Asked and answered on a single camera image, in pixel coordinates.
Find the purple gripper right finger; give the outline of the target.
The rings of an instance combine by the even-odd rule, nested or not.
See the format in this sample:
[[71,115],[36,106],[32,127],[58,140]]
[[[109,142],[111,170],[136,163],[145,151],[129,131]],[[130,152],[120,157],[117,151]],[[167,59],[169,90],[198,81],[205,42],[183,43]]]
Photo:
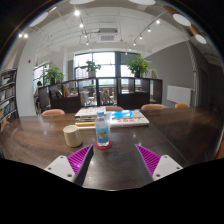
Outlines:
[[169,155],[160,156],[140,145],[135,145],[135,147],[146,184],[182,169],[182,166]]

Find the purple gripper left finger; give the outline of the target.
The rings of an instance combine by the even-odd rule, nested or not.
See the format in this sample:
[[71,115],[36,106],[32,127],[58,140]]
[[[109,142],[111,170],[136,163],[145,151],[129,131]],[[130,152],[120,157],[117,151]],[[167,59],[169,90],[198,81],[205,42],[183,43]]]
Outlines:
[[69,156],[58,156],[45,171],[82,186],[93,154],[93,145],[88,145]]

